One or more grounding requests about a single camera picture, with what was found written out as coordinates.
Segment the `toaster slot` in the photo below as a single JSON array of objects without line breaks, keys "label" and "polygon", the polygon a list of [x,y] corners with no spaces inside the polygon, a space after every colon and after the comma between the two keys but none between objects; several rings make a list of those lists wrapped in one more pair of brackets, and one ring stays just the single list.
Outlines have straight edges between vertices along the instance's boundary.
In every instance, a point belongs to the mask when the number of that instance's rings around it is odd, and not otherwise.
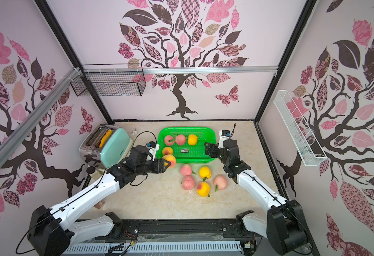
[{"label": "toaster slot", "polygon": [[103,147],[104,144],[108,141],[109,137],[113,134],[113,129],[108,129],[105,134],[103,134],[102,138],[97,142],[96,148]]},{"label": "toaster slot", "polygon": [[102,127],[99,127],[97,130],[95,130],[92,136],[90,136],[90,138],[86,142],[86,146],[89,147],[93,145],[93,143],[96,141],[96,139],[99,137],[99,135],[103,132],[104,129],[106,129],[106,127],[102,126]]}]

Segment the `black cable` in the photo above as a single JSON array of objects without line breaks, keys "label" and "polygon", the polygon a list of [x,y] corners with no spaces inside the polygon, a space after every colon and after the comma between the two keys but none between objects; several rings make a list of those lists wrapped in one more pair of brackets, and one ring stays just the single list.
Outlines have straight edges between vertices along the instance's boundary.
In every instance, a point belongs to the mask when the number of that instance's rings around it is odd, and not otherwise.
[{"label": "black cable", "polygon": [[25,251],[25,252],[18,252],[18,248],[19,248],[20,244],[22,243],[22,241],[23,241],[23,239],[26,237],[26,235],[29,233],[29,231],[31,231],[32,228],[36,227],[39,223],[41,223],[41,222],[47,220],[48,218],[50,218],[51,216],[53,216],[55,213],[57,213],[57,212],[59,212],[59,211],[65,209],[66,207],[68,207],[71,203],[75,202],[76,200],[78,200],[79,198],[81,198],[82,196],[84,196],[85,194],[87,194],[87,193],[89,193],[90,191],[92,191],[92,189],[99,187],[99,183],[102,181],[103,176],[105,175],[107,169],[108,169],[108,168],[106,168],[105,171],[103,172],[103,175],[102,175],[102,177],[100,178],[99,182],[98,182],[95,186],[93,186],[89,191],[87,191],[86,193],[82,194],[80,197],[74,199],[73,201],[71,201],[71,202],[68,203],[67,205],[65,205],[65,206],[63,206],[63,207],[61,207],[61,208],[59,208],[59,210],[57,210],[56,212],[50,214],[48,217],[44,218],[43,220],[41,220],[41,221],[39,221],[38,223],[36,223],[33,227],[31,227],[31,228],[30,228],[30,229],[29,229],[29,230],[24,234],[24,236],[22,237],[22,239],[19,241],[18,245],[16,246],[15,253],[18,254],[18,255],[20,255],[20,254],[25,254],[25,253],[28,253],[28,252],[34,251],[35,249],[29,250],[29,251]]},{"label": "black cable", "polygon": [[[252,177],[251,175],[249,175],[248,173],[246,172],[243,172],[245,173],[246,175],[248,175],[249,177],[252,178],[253,181],[257,182],[272,198],[274,198],[275,201],[277,201],[281,206],[283,206],[283,204],[278,201],[278,199],[272,195],[264,186],[261,185],[261,183],[259,183],[255,177]],[[303,224],[298,220],[298,218],[296,218],[292,212],[286,207],[286,209],[288,210],[288,213],[292,215],[292,217],[294,217],[296,219],[296,221],[302,226],[302,228],[306,231],[306,234],[307,234],[307,237],[308,237],[308,243],[311,242],[312,239],[310,239],[310,237],[312,237],[312,235],[307,231],[307,229],[303,226]],[[312,253],[312,250],[313,250],[313,243],[311,243],[311,247],[309,248],[311,251],[309,253],[301,253],[301,252],[297,252],[295,250],[293,250],[294,252],[296,252],[297,254],[301,254],[301,255],[309,255]]]}]

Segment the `white wire basket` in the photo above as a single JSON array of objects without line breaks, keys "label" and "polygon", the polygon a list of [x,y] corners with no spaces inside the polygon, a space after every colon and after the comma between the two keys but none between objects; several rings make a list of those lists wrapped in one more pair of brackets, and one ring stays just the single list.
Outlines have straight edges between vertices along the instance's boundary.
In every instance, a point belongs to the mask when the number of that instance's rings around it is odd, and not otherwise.
[{"label": "white wire basket", "polygon": [[[292,111],[290,111],[287,107],[287,103],[290,102],[292,102],[293,106],[295,106],[295,108]],[[321,145],[317,141],[315,134],[313,134],[313,130],[309,127],[307,120],[301,114],[296,103],[292,100],[292,97],[289,94],[289,92],[287,90],[279,90],[276,94],[274,104],[278,109],[278,112],[281,115],[282,120],[284,121],[289,131],[289,134],[292,137],[292,140],[299,152],[299,155],[301,156],[304,165],[317,166],[321,162],[325,161],[327,159],[325,152],[323,151]],[[297,117],[297,120],[299,122],[302,121],[303,125],[307,127],[306,129],[304,129],[303,132],[301,131],[300,126],[293,117],[294,113],[298,113],[297,116],[299,117]],[[317,143],[319,145],[320,151],[314,152],[311,146],[309,145],[308,141],[313,141],[313,143]]]}]

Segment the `marble countertop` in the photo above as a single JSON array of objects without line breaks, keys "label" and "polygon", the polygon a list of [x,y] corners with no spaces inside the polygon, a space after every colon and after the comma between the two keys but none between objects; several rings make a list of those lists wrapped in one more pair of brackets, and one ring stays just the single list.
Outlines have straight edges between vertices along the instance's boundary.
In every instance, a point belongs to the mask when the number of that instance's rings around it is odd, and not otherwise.
[{"label": "marble countertop", "polygon": [[[117,122],[115,125],[123,127],[128,133],[136,129],[138,133],[151,131],[156,136],[165,127],[209,127],[215,131],[218,142],[218,131],[232,130],[235,122]],[[241,160],[246,162],[272,190],[278,192],[253,122],[239,121],[236,123],[233,139],[237,140]],[[129,134],[129,136],[133,139],[136,138],[136,135]],[[153,140],[152,134],[144,133],[137,138],[134,145],[145,145],[148,141]],[[216,219],[235,218],[237,214],[247,210],[253,210],[266,217],[257,201],[227,177],[223,170],[223,164],[218,159],[208,164],[191,164],[193,171],[197,174],[201,166],[208,166],[211,169],[212,177],[207,181],[211,186],[210,197],[198,196],[195,188],[190,191],[185,191],[182,188],[183,176],[179,173],[182,165],[178,163],[163,174],[150,174],[139,186],[125,186],[106,197],[105,204],[101,209],[92,207],[80,218],[98,218],[106,212],[115,212],[122,219]],[[224,175],[227,178],[228,187],[215,192],[213,180],[217,175]],[[192,176],[196,185],[202,181],[198,175]],[[143,179],[144,176],[138,176],[133,184],[138,184]]]}]

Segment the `green plastic basket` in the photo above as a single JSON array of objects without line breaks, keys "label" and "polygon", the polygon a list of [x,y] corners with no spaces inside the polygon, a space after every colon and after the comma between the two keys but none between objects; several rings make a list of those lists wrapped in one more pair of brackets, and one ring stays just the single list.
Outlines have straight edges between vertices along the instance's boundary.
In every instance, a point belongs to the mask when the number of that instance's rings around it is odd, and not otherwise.
[{"label": "green plastic basket", "polygon": [[[164,144],[164,137],[171,135],[176,137],[177,135],[184,135],[186,137],[186,142],[184,145],[180,146],[174,143],[170,146],[174,150],[174,156],[177,160],[177,163],[208,163],[213,161],[214,158],[210,158],[205,155],[204,143],[215,143],[215,132],[207,127],[168,127],[160,131],[159,137],[157,139],[160,149],[156,153],[158,158],[163,156],[162,150],[164,147],[167,147]],[[187,143],[188,136],[190,134],[197,135],[198,142],[196,145],[191,146]],[[188,149],[188,153],[182,153],[181,149]]]}]

